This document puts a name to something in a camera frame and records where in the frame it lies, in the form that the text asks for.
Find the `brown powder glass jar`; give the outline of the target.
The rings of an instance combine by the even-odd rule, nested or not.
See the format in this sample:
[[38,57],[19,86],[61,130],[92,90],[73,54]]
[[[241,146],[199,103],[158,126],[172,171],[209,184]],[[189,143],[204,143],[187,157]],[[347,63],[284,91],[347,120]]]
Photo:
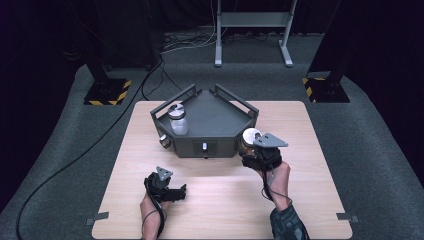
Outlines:
[[242,143],[245,146],[245,149],[247,151],[246,155],[254,154],[254,141],[261,136],[262,133],[256,128],[248,128],[242,133],[239,143]]

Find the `person's left hand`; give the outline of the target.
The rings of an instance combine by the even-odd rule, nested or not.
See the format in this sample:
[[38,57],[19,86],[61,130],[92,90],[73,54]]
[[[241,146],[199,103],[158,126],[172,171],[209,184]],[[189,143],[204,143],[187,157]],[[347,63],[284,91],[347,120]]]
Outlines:
[[143,223],[150,224],[160,222],[160,214],[147,195],[143,197],[140,203],[140,212]]

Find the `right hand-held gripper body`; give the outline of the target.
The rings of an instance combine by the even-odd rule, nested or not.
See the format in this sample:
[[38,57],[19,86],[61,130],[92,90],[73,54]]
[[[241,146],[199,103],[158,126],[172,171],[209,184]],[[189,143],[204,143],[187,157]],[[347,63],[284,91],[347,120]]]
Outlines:
[[254,154],[242,158],[242,164],[257,171],[272,171],[282,163],[279,148],[287,147],[288,143],[271,133],[266,133],[256,139],[254,145]]

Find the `grey table bracket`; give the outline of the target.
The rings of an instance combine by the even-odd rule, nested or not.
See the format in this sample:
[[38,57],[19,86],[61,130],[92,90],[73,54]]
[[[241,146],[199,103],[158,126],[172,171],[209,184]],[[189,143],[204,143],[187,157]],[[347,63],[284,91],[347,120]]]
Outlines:
[[86,226],[93,226],[96,221],[108,219],[108,217],[109,217],[109,212],[97,213],[94,217],[87,218],[85,220],[85,225]]
[[359,223],[360,219],[357,215],[352,215],[349,213],[337,213],[336,214],[338,220],[346,220],[350,223]]

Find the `black post with striped base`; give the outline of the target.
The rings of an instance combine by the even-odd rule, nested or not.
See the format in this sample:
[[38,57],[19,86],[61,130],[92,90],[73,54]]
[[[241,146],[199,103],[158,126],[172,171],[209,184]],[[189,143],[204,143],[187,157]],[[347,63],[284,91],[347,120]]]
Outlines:
[[90,105],[119,105],[123,102],[131,81],[125,78],[109,78],[102,65],[102,48],[106,41],[101,34],[101,17],[97,0],[86,1],[88,9],[83,13],[81,26],[81,52],[94,79],[84,101]]
[[339,39],[337,33],[340,26],[339,8],[343,0],[337,0],[335,11],[324,37],[313,57],[303,85],[310,102],[314,103],[349,103],[350,100],[341,85],[344,70],[350,61],[350,53],[346,49],[349,42]]

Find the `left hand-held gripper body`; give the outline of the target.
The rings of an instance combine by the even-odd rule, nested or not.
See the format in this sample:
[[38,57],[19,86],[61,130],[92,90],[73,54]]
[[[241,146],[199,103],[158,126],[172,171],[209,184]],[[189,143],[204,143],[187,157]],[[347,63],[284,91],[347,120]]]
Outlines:
[[158,203],[166,202],[164,200],[165,194],[175,193],[174,190],[170,190],[168,188],[172,175],[172,171],[157,166],[156,171],[152,172],[144,180],[144,185],[148,196],[153,198]]

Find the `white metal stand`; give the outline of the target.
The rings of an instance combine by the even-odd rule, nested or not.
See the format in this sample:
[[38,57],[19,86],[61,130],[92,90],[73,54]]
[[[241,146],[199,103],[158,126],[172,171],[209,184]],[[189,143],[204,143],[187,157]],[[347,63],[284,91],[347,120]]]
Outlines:
[[290,8],[286,12],[223,12],[222,0],[217,0],[215,19],[215,59],[214,66],[221,67],[222,61],[222,29],[223,28],[283,28],[284,35],[279,41],[279,48],[287,67],[293,61],[287,48],[292,22],[298,0],[290,0]]

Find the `dark grey corner rack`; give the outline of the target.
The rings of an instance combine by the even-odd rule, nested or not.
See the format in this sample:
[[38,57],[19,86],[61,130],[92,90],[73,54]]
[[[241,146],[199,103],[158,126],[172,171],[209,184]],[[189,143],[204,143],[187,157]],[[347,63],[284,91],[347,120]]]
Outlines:
[[[169,110],[180,103],[188,133],[177,135],[171,127]],[[259,110],[223,86],[209,91],[194,84],[162,103],[151,112],[159,140],[180,158],[230,158],[238,148],[245,129],[254,127]]]

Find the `white powder glass jar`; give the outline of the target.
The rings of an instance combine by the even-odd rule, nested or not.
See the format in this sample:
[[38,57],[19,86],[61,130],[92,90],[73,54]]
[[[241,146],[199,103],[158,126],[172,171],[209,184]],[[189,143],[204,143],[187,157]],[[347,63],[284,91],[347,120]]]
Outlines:
[[186,135],[188,133],[188,122],[185,116],[185,108],[180,103],[173,104],[168,109],[171,128],[176,135]]

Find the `person's right hand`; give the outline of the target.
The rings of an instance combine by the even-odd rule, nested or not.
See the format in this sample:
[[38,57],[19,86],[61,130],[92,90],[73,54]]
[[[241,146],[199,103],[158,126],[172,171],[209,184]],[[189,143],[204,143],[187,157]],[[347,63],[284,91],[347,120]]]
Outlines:
[[268,198],[273,201],[278,211],[283,211],[291,205],[288,194],[290,170],[290,166],[286,162],[282,162],[273,171],[258,171],[259,176],[264,178],[265,182],[272,179],[271,184],[266,188],[265,192],[269,193]]

